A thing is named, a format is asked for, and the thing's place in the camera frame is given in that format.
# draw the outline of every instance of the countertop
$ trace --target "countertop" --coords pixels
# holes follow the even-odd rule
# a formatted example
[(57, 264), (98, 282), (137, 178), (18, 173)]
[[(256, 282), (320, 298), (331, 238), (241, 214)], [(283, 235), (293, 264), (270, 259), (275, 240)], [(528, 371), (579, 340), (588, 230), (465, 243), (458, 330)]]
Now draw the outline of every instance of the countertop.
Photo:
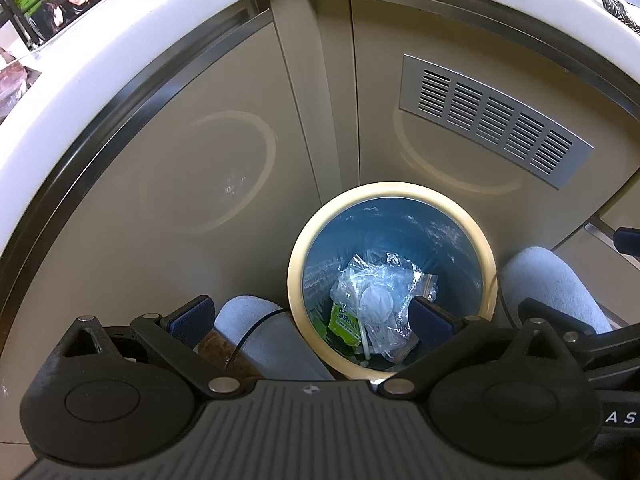
[[(42, 75), (0, 125), (0, 252), (101, 108), (161, 52), (236, 1), (104, 0), (36, 54)], [(640, 82), (640, 36), (600, 0), (494, 1), (563, 31)]]

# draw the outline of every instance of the photo of person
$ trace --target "photo of person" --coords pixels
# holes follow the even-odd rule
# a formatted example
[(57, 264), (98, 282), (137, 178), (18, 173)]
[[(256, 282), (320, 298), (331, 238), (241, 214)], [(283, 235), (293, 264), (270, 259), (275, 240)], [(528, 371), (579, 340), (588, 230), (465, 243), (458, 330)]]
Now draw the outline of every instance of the photo of person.
[(99, 0), (47, 0), (31, 15), (31, 21), (43, 40), (48, 40)]

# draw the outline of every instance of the cream-colored rim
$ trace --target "cream-colored rim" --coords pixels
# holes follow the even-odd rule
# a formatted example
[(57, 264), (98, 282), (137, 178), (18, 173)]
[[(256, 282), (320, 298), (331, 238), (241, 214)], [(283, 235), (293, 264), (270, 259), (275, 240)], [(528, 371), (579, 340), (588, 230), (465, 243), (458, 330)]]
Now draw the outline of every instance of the cream-colored rim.
[(482, 301), (478, 315), (486, 319), (491, 319), (494, 314), (497, 279), (494, 255), (478, 224), (453, 200), (433, 189), (404, 182), (378, 182), (351, 189), (322, 206), (302, 229), (291, 253), (289, 273), (287, 275), (291, 313), (302, 337), (325, 363), (350, 379), (380, 381), (391, 377), (393, 374), (391, 372), (369, 370), (352, 363), (336, 353), (318, 335), (308, 317), (302, 295), (302, 277), (306, 256), (320, 231), (345, 209), (375, 198), (410, 198), (418, 200), (439, 209), (458, 224), (471, 241), (478, 255), (482, 272)]

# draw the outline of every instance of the plastic bag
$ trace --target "plastic bag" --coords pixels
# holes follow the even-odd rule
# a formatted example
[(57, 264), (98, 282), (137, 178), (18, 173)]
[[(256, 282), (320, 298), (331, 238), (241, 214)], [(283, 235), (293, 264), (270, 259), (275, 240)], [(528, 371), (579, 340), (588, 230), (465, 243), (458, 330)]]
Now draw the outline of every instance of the plastic bag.
[(436, 280), (399, 254), (369, 250), (338, 275), (331, 298), (364, 324), (373, 353), (398, 364), (418, 341), (409, 327), (409, 302), (415, 296), (434, 301)]

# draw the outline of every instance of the metal vent grille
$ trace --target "metal vent grille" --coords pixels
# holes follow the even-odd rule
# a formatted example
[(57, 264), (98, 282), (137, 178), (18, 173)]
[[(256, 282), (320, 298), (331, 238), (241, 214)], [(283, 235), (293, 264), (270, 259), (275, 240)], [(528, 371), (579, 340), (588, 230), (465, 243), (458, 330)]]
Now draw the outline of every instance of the metal vent grille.
[(407, 54), (400, 108), (483, 145), (556, 189), (571, 179), (593, 149), (516, 99)]

